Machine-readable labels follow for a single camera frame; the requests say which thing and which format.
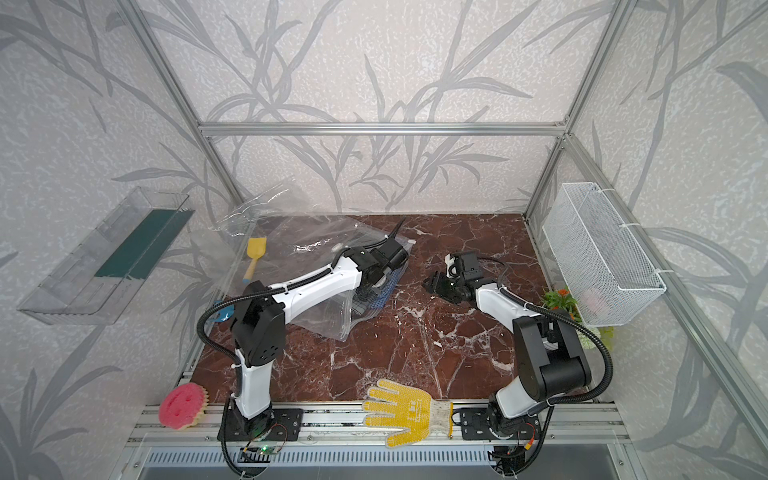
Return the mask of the green circuit board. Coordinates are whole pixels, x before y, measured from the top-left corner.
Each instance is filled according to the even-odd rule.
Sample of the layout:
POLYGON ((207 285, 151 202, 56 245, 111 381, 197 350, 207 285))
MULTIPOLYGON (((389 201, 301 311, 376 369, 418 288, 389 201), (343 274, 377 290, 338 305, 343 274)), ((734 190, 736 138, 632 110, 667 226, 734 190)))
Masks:
POLYGON ((266 462, 268 457, 278 455, 283 449, 282 445, 247 446, 241 450, 242 461, 266 462))

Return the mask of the potted artificial flower plant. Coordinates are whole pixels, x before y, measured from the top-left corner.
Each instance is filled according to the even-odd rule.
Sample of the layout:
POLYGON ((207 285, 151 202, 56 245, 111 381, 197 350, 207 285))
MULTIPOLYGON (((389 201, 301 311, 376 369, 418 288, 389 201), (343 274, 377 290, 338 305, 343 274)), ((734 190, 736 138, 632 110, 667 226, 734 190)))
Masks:
POLYGON ((579 311, 578 301, 571 295, 567 289, 550 290, 543 294, 542 305, 553 311, 567 314, 578 324, 584 325, 595 336, 599 337, 608 350, 611 350, 614 328, 613 327, 593 327, 587 326, 579 311))

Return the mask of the blue checked shirt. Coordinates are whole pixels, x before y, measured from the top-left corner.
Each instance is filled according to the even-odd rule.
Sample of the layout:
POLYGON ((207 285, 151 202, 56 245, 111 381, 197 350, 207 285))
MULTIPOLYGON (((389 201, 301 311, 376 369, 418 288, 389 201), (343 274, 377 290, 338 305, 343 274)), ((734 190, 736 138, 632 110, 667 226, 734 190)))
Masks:
POLYGON ((389 272, 379 286, 359 287, 352 297, 351 312, 353 319, 375 317, 386 305, 395 287, 402 278, 407 265, 389 272))

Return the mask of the aluminium front rail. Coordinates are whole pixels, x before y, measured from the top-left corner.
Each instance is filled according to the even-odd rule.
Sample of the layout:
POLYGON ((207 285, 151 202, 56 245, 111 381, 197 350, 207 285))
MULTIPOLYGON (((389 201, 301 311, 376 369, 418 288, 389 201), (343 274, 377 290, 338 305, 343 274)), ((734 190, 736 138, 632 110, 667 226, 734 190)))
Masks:
MULTIPOLYGON (((295 441, 277 440, 286 447, 378 446, 395 433, 390 427, 368 427, 360 401, 280 403, 280 408, 300 408, 295 441)), ((223 406, 208 406, 198 423, 184 430, 173 430, 160 424, 157 406, 146 406, 129 434, 128 447, 216 446, 223 406)), ((546 434, 548 445, 630 444, 628 430, 616 405, 586 403, 556 407, 546 434)))

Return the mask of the yellow silicone spatula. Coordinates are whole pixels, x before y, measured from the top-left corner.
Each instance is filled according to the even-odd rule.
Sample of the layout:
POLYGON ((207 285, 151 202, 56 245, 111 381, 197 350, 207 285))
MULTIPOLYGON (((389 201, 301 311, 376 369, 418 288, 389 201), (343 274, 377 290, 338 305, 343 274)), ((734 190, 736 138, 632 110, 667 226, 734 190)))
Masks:
POLYGON ((266 253, 266 245, 266 237, 252 237, 248 240, 246 246, 246 255, 249 259, 249 264, 243 276, 244 284, 248 284, 252 281, 258 261, 266 253))

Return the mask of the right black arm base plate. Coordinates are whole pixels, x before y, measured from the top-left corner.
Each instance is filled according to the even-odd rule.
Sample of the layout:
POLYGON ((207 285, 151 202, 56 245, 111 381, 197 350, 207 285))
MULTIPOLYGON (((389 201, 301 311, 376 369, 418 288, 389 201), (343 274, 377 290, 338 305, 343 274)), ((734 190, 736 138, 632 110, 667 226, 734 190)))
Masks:
POLYGON ((540 437, 539 420, 524 415, 514 419, 504 417, 489 407, 460 408, 452 417, 463 440, 528 442, 540 437))

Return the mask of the yellow dotted work glove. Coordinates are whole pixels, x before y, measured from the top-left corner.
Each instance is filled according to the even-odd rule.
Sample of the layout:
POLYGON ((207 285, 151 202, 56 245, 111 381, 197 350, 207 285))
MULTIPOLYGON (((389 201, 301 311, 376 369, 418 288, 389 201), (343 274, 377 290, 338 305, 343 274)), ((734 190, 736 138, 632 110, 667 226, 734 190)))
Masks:
POLYGON ((369 428, 389 428, 388 448, 415 444, 430 435, 452 439, 453 403, 435 400, 421 389, 391 380, 380 379, 367 390, 368 399, 362 404, 366 413, 364 425, 369 428))

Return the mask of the clear acrylic wall shelf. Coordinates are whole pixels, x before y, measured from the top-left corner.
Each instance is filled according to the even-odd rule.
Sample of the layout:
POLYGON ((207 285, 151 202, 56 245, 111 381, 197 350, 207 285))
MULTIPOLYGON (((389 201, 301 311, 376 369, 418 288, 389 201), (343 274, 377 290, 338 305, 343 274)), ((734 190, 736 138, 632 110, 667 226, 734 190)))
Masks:
POLYGON ((112 325, 194 209, 186 193, 134 188, 19 304, 46 325, 112 325))

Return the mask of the pink round sponge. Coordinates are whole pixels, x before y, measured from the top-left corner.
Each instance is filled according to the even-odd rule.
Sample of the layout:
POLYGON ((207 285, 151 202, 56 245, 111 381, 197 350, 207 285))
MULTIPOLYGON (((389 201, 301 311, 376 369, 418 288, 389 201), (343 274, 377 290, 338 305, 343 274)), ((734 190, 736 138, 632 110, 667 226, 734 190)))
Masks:
POLYGON ((195 426, 209 404, 208 391, 195 383, 172 390, 158 410, 159 422, 167 428, 183 430, 195 426))

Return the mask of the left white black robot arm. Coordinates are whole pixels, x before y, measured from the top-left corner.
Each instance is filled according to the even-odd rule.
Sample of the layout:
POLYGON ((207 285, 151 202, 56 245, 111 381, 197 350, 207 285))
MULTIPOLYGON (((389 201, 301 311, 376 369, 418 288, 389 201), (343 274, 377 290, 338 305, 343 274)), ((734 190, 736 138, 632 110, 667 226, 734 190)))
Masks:
POLYGON ((403 270, 409 258, 397 239, 403 223, 367 245, 345 246, 332 261, 287 282, 247 285, 245 293, 209 307, 196 323, 198 338, 231 360, 235 390, 231 399, 245 423, 265 423, 272 412, 270 382, 273 362, 286 345, 286 326, 307 310, 341 294, 378 290, 403 270), (232 349, 212 340, 206 324, 214 314, 233 306, 232 349))

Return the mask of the clear plastic vacuum bag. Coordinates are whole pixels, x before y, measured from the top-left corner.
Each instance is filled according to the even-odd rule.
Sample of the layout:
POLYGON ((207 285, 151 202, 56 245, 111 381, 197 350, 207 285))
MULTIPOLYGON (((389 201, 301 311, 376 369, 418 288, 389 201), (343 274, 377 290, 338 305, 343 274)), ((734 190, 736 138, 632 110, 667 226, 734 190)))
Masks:
MULTIPOLYGON (((244 294, 249 264, 247 242, 266 237, 266 253, 253 280, 264 286, 287 282, 330 263, 345 246, 367 245, 387 232, 344 215, 329 215, 293 177, 276 182, 233 209, 207 230, 191 234, 200 248, 215 296, 244 294)), ((337 295, 299 315, 291 323, 326 338, 345 341, 352 329, 369 319, 353 319, 353 293, 337 295)))

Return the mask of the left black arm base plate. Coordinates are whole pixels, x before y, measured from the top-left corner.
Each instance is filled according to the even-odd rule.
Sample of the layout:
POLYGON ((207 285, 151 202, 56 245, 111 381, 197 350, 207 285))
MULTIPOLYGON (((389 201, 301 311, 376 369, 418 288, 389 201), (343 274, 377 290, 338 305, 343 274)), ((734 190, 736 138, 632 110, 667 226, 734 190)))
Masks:
POLYGON ((229 407, 222 415, 217 439, 225 442, 294 442, 298 440, 303 413, 300 408, 268 408, 256 417, 246 419, 236 407, 229 407))

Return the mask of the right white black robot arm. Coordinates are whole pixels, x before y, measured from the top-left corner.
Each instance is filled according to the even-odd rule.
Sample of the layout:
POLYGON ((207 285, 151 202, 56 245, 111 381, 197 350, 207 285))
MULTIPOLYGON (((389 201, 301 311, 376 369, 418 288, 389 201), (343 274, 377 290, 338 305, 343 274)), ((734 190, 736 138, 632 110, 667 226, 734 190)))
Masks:
POLYGON ((431 273, 422 286, 451 304, 472 305, 513 335, 517 375, 489 399, 490 433, 506 439, 544 409, 601 396, 613 380, 614 364, 600 337, 568 312, 513 293, 485 273, 482 260, 473 251, 449 254, 445 269, 431 273))

